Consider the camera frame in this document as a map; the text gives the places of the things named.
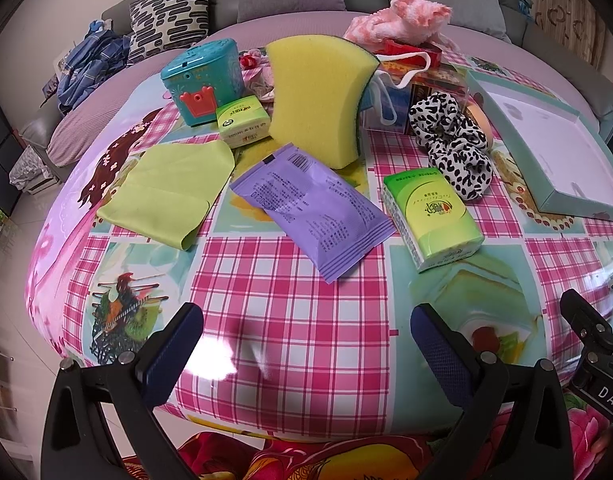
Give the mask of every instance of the black cabinet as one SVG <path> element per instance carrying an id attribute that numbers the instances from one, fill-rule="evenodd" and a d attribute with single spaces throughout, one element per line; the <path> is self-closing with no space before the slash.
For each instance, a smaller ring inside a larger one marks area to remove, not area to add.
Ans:
<path id="1" fill-rule="evenodd" d="M 23 149 L 0 108 L 0 209 L 7 215 L 11 215 L 21 195 L 9 182 L 9 172 L 22 152 Z"/>

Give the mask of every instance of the teal box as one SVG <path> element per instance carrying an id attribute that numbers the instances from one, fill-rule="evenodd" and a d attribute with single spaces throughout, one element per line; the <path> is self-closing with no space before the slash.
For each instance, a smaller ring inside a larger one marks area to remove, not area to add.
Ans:
<path id="1" fill-rule="evenodd" d="M 191 47 L 160 72 L 184 122 L 189 126 L 216 120 L 216 110 L 240 99 L 244 80 L 231 38 Z"/>
<path id="2" fill-rule="evenodd" d="M 613 221 L 613 154 L 584 115 L 504 78 L 470 70 L 467 81 L 539 211 Z"/>

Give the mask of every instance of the yellow sponge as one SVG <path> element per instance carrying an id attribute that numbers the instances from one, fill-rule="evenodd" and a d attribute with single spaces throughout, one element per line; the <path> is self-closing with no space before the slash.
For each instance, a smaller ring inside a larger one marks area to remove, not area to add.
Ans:
<path id="1" fill-rule="evenodd" d="M 334 36 L 292 36 L 267 45 L 275 101 L 269 133 L 293 142 L 334 170 L 358 158 L 362 92 L 379 61 Z"/>

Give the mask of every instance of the table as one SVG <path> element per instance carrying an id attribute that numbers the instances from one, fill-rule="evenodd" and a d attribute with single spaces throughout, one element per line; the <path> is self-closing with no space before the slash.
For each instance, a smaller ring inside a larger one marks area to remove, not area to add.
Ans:
<path id="1" fill-rule="evenodd" d="M 467 62 L 461 70 L 497 71 L 464 57 L 453 61 Z M 376 128 L 369 114 L 362 121 L 364 157 L 343 175 L 383 206 L 381 179 L 425 168 L 427 158 L 411 137 Z M 216 137 L 215 124 L 190 128 L 181 121 L 157 75 L 142 83 L 62 189 L 26 283 L 37 329 L 82 365 L 138 349 L 184 301 L 201 306 L 205 331 L 164 406 L 170 413 L 280 438 L 427 431 L 453 423 L 459 412 L 410 335 L 416 304 L 433 304 L 468 338 L 494 333 L 492 344 L 507 362 L 533 365 L 548 356 L 563 379 L 581 345 L 559 316 L 562 292 L 576 288 L 613 326 L 613 223 L 536 211 L 497 135 L 491 187 L 468 204 L 485 244 L 470 258 L 422 274 L 394 235 L 327 285 L 263 211 L 229 189 L 186 252 L 96 217 L 149 146 Z M 262 142 L 238 153 L 234 176 L 267 150 Z M 93 338 L 94 316 L 118 301 L 110 292 L 117 283 L 134 294 L 148 290 L 151 299 L 124 330 Z M 478 332 L 482 327 L 489 328 Z"/>

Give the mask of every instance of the pink fuzzy towel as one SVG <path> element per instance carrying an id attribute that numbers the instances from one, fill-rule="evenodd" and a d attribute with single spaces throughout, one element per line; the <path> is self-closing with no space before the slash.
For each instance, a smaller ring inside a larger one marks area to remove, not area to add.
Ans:
<path id="1" fill-rule="evenodd" d="M 384 40 L 417 46 L 425 41 L 440 43 L 452 50 L 457 46 L 440 34 L 451 19 L 451 7 L 429 0 L 391 0 L 388 9 L 353 18 L 344 39 L 378 48 Z"/>

